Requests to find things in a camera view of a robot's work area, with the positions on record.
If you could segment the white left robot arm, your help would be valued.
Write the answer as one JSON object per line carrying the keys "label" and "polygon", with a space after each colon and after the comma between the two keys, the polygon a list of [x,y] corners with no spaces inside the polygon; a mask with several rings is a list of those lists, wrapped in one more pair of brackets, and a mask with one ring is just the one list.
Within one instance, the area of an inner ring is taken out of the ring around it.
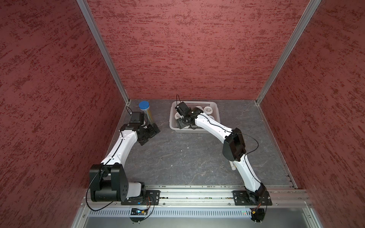
{"label": "white left robot arm", "polygon": [[145,184],[130,182],[124,166],[135,143],[144,145],[158,133],[156,124],[129,123],[121,127],[111,152],[89,171],[88,192],[93,202],[140,202],[146,198]]}

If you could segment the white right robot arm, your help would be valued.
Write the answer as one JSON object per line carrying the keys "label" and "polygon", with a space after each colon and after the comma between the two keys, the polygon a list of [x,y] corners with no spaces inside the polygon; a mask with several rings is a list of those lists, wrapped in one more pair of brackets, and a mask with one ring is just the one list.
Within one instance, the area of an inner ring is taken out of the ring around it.
{"label": "white right robot arm", "polygon": [[178,104],[175,109],[181,116],[176,121],[180,129],[195,125],[206,130],[222,142],[223,156],[233,163],[244,181],[247,201],[252,205],[258,205],[265,195],[266,187],[251,167],[247,157],[244,134],[241,130],[224,126],[211,119],[203,110],[197,107],[191,109],[184,102]]}

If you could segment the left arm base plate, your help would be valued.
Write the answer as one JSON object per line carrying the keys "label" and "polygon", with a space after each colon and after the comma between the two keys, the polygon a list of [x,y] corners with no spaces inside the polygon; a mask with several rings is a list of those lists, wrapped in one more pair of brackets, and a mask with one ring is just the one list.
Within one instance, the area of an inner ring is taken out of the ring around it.
{"label": "left arm base plate", "polygon": [[141,197],[128,198],[121,205],[137,205],[137,206],[157,206],[159,205],[161,191],[146,190],[145,195]]}

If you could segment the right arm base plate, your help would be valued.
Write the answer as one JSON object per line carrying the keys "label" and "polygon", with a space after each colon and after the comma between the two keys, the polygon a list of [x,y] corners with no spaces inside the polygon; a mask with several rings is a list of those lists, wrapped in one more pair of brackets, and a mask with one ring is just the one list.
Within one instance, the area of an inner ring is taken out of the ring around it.
{"label": "right arm base plate", "polygon": [[264,193],[233,191],[232,194],[236,206],[272,206],[272,200],[268,191]]}

